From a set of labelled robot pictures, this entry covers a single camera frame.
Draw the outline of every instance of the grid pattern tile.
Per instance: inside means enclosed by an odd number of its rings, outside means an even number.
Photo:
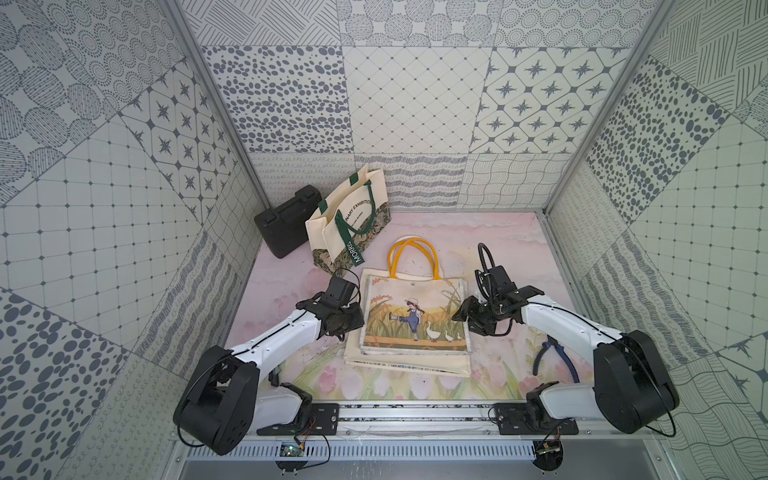
[[[488,49],[344,49],[356,153],[465,154]]]
[[[768,331],[768,142],[729,119],[632,230],[712,346]]]
[[[138,338],[200,230],[119,118],[3,213],[0,281],[120,345]]]

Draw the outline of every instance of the yellow bag handle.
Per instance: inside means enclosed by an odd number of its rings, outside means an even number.
[[[429,249],[432,251],[432,254],[430,255],[430,252],[424,248],[420,243],[423,243]],[[394,245],[392,245],[392,248],[389,249],[389,254],[387,255],[387,265],[389,267],[389,278],[397,278],[397,264],[400,261],[400,255],[402,255],[402,251],[408,247],[416,247],[419,250],[422,251],[429,260],[429,264],[432,266],[432,279],[433,280],[440,280],[440,264],[437,259],[437,252],[435,251],[435,248],[432,246],[430,242],[427,240],[424,240],[420,237],[411,237],[406,238],[405,240],[400,240],[399,242],[395,242]],[[390,259],[392,258],[392,252],[395,251],[395,248],[398,248],[397,254],[395,255],[395,259],[390,262]]]

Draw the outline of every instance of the patterned wall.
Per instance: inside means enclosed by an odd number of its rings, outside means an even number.
[[[550,213],[590,314],[670,367],[688,478],[768,475],[766,7],[682,1]]]
[[[451,210],[544,205],[655,3],[181,2],[273,204],[370,162]]]
[[[148,478],[262,207],[156,3],[2,2],[0,71],[0,476]]]

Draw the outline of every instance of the mounting plate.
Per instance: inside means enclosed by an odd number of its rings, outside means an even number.
[[[498,421],[499,435],[547,435],[560,420],[550,425],[543,425],[540,429],[532,429],[526,421],[525,404],[495,403],[493,405]],[[578,425],[573,419],[567,419],[560,425],[560,435],[577,435]]]
[[[313,403],[310,409],[310,422],[312,419],[315,419],[315,425],[310,435],[335,435],[336,427],[339,426],[339,404]],[[291,429],[287,425],[272,425],[256,430],[256,434],[259,436],[296,435],[303,431],[304,429]]]

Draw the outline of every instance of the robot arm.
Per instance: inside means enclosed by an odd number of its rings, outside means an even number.
[[[500,336],[496,323],[503,319],[509,318],[510,326],[501,336],[509,333],[512,321],[527,323],[594,366],[594,387],[553,382],[527,394],[534,424],[547,431],[555,419],[606,419],[622,432],[633,433],[677,408],[677,390],[648,335],[592,322],[533,286],[518,288],[504,267],[494,264],[485,245],[480,243],[478,252],[483,270],[476,270],[475,278],[485,302],[470,296],[454,320],[466,321],[470,331],[485,336]]]
[[[219,455],[230,452],[254,429],[295,424],[301,430],[312,396],[288,384],[260,387],[261,380],[321,336],[342,339],[360,328],[360,305],[349,303],[355,288],[333,276],[326,292],[299,302],[283,322],[264,334],[231,349],[210,347],[174,411],[174,423]]]

